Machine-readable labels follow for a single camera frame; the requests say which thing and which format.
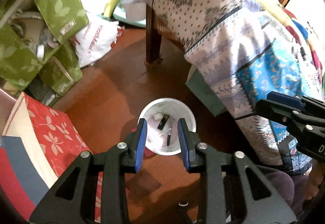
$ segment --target person's hand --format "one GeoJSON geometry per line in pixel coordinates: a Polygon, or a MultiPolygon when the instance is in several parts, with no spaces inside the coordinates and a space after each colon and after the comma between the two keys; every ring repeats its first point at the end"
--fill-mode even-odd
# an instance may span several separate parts
{"type": "Polygon", "coordinates": [[[325,164],[319,163],[316,160],[313,160],[313,167],[308,176],[305,199],[310,200],[317,196],[319,191],[319,185],[323,182],[325,175],[325,164]]]}

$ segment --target white wall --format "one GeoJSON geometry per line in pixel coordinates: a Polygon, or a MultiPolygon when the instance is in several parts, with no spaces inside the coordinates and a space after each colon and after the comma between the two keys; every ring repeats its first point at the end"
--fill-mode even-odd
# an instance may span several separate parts
{"type": "Polygon", "coordinates": [[[325,32],[324,0],[290,0],[286,9],[291,11],[298,20],[309,22],[319,37],[325,32]]]}

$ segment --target purple pants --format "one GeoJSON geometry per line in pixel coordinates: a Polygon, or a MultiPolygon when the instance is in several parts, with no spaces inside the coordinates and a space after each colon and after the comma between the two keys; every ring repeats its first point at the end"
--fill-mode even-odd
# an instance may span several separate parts
{"type": "Polygon", "coordinates": [[[305,200],[304,192],[306,189],[308,176],[289,176],[286,173],[276,169],[264,166],[257,167],[277,189],[280,196],[288,203],[294,213],[296,215],[300,213],[303,210],[302,206],[305,200]]]}

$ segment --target white plastic bag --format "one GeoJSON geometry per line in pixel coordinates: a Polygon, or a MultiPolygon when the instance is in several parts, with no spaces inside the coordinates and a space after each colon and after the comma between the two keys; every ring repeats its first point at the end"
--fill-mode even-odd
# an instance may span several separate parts
{"type": "Polygon", "coordinates": [[[111,50],[118,36],[118,22],[109,22],[87,12],[88,26],[79,31],[70,41],[78,56],[80,68],[101,59],[111,50]]]}

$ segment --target triangular cutout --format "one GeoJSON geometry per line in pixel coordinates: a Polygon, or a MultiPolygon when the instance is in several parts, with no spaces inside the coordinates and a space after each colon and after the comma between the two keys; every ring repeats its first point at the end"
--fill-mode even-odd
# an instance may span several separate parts
{"type": "Polygon", "coordinates": [[[246,175],[249,185],[251,187],[251,193],[255,201],[267,198],[271,196],[270,190],[264,185],[264,183],[257,177],[251,168],[246,169],[246,175]]]}
{"type": "Polygon", "coordinates": [[[80,168],[76,167],[67,177],[67,179],[61,184],[55,196],[66,200],[72,200],[74,198],[74,190],[76,189],[79,173],[80,168]]]}

